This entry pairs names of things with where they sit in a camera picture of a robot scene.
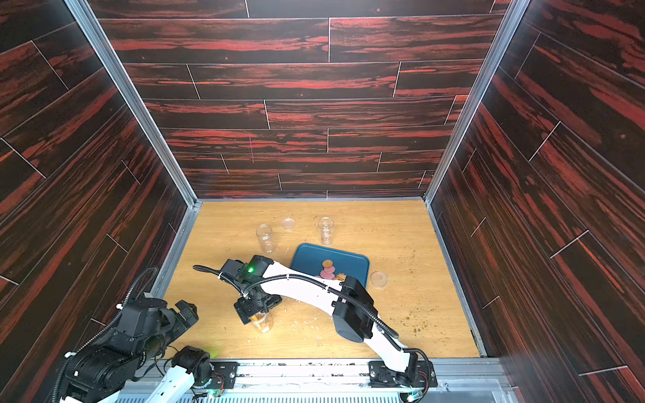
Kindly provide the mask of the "clear jar lid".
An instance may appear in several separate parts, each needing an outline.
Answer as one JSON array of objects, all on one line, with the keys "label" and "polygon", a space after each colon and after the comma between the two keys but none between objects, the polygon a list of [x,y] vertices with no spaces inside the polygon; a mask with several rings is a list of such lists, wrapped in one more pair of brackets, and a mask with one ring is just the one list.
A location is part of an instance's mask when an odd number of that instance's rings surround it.
[{"label": "clear jar lid", "polygon": [[294,230],[296,225],[297,225],[296,220],[291,217],[284,218],[281,221],[282,228],[287,232]]},{"label": "clear jar lid", "polygon": [[374,288],[384,290],[388,286],[389,277],[382,271],[376,271],[371,274],[370,282]]}]

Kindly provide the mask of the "clear jar with cookies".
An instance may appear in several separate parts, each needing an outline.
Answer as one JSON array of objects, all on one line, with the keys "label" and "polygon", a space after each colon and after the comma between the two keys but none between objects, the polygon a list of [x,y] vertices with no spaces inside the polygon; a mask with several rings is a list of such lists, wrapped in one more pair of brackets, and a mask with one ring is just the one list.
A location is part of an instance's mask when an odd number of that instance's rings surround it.
[{"label": "clear jar with cookies", "polygon": [[323,245],[330,245],[334,241],[334,220],[322,217],[317,223],[320,240]]}]

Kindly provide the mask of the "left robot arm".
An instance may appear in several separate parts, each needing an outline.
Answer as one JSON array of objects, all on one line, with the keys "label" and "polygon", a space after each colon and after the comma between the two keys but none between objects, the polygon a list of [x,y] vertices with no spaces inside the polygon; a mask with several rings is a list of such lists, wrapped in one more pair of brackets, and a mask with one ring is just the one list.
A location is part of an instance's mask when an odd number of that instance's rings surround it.
[{"label": "left robot arm", "polygon": [[137,287],[157,268],[140,273],[126,292],[119,312],[107,327],[66,354],[56,378],[53,402],[114,402],[127,381],[139,380],[136,372],[145,362],[164,354],[198,322],[198,309],[183,300],[176,308],[165,300],[147,297]]}]

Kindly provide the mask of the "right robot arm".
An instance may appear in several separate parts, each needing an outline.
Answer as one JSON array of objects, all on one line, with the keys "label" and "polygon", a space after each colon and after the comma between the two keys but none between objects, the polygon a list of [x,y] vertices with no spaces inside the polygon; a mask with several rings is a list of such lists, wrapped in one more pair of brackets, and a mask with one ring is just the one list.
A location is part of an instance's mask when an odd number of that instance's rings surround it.
[{"label": "right robot arm", "polygon": [[227,260],[219,270],[193,265],[193,270],[216,275],[240,294],[234,308],[243,324],[259,325],[284,297],[328,314],[336,334],[366,344],[382,361],[371,382],[377,386],[419,388],[424,396],[438,386],[433,363],[421,349],[407,347],[386,324],[366,288],[354,277],[329,280],[292,270],[268,257],[255,255],[248,263]]}]

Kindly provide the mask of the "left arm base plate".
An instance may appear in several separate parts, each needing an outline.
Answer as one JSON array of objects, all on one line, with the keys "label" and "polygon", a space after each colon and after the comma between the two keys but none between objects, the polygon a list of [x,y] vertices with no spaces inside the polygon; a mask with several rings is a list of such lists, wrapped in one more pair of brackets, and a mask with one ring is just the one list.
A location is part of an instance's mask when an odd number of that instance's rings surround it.
[{"label": "left arm base plate", "polygon": [[191,374],[194,378],[192,388],[197,391],[215,390],[223,391],[233,389],[239,363],[235,361],[202,361],[200,363],[182,367],[173,364],[173,369],[179,368],[178,374]]}]

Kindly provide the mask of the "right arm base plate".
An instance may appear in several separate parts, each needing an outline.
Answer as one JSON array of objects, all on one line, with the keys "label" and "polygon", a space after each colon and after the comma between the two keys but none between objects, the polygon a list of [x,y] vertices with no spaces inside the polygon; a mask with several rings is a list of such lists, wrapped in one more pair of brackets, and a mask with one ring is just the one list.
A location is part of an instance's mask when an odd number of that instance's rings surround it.
[{"label": "right arm base plate", "polygon": [[438,381],[431,363],[424,360],[417,362],[417,368],[411,371],[397,372],[386,367],[382,360],[368,363],[369,385],[373,388],[410,387],[430,389],[438,386]]}]

